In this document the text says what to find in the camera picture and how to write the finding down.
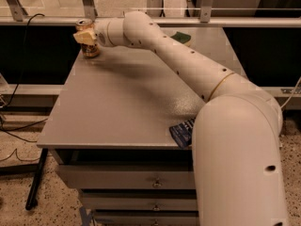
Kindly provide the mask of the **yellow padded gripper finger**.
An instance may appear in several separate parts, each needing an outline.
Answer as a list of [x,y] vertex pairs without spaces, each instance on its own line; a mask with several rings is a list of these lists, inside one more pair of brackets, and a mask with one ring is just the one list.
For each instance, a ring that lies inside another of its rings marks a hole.
[[94,45],[97,41],[97,36],[92,28],[77,31],[73,37],[78,43],[86,45]]

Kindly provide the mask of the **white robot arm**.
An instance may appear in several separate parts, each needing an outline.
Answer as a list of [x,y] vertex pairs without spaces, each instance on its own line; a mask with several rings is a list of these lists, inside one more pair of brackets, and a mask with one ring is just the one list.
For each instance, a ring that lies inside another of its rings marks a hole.
[[80,44],[154,52],[201,97],[192,133],[200,226],[290,226],[276,99],[243,76],[166,35],[141,11],[74,35]]

